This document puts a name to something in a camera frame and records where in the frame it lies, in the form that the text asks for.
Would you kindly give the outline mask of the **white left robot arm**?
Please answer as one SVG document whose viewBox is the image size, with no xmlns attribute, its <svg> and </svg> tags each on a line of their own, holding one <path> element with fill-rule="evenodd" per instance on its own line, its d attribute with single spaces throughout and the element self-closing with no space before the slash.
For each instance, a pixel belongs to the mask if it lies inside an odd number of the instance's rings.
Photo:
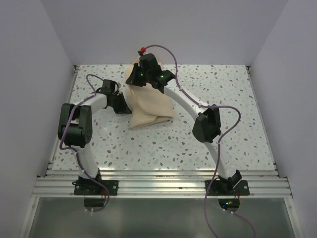
<svg viewBox="0 0 317 238">
<path fill-rule="evenodd" d="M 64 103 L 61 107 L 57 135 L 61 150 L 71 150 L 76 157 L 79 177 L 88 179 L 85 188 L 96 195 L 102 191 L 99 180 L 100 170 L 93 158 L 91 139 L 93 137 L 93 114 L 112 108 L 120 114 L 131 114 L 119 84 L 113 80 L 103 80 L 100 88 L 93 89 L 92 95 L 75 103 Z"/>
</svg>

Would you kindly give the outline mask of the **beige cloth drape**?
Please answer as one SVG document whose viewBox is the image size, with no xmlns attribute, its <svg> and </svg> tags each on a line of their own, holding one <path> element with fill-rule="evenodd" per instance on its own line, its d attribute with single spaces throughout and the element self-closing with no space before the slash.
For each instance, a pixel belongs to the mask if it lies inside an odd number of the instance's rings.
<svg viewBox="0 0 317 238">
<path fill-rule="evenodd" d="M 138 129 L 174 118 L 174 110 L 171 99 L 154 89 L 151 84 L 143 87 L 128 84 L 128 78 L 132 75 L 134 64 L 139 63 L 136 58 L 125 72 L 124 98 L 132 114 L 129 119 L 129 128 Z"/>
</svg>

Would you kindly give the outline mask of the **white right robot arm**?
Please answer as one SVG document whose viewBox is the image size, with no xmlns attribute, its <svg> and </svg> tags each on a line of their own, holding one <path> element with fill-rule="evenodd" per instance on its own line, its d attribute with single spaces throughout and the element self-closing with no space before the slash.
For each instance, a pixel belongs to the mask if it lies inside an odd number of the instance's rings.
<svg viewBox="0 0 317 238">
<path fill-rule="evenodd" d="M 202 105 L 180 87 L 176 73 L 162 70 L 153 54 L 139 52 L 139 55 L 138 62 L 134 64 L 126 83 L 137 88 L 150 84 L 156 91 L 169 96 L 191 115 L 195 121 L 192 134 L 207 147 L 216 163 L 217 186 L 223 193 L 233 194 L 238 189 L 242 176 L 238 170 L 230 168 L 221 161 L 220 143 L 226 135 L 220 130 L 221 106 Z"/>
</svg>

